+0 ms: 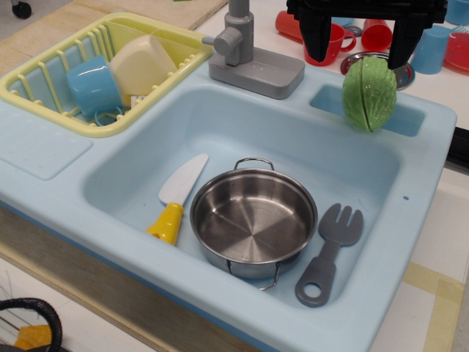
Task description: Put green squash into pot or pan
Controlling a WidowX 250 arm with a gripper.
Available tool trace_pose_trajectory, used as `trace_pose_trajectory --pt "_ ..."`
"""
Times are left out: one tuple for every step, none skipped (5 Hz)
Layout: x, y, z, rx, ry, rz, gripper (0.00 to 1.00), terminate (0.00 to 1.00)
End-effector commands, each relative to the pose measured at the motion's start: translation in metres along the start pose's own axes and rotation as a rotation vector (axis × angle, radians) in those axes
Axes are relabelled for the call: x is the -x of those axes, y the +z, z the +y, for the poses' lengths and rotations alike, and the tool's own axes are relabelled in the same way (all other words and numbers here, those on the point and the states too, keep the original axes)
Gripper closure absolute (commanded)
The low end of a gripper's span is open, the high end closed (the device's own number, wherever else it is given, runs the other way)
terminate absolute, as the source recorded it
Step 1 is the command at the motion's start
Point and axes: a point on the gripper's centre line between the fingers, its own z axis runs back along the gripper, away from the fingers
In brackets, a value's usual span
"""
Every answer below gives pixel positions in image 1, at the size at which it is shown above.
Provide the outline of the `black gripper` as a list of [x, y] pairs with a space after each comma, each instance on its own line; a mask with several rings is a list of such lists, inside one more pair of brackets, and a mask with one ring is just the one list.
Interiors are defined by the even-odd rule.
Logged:
[[330, 41], [331, 18], [364, 18], [395, 21], [388, 68], [407, 64], [424, 31], [424, 24], [444, 22], [447, 1], [288, 1], [287, 12], [299, 20], [308, 55], [324, 62]]

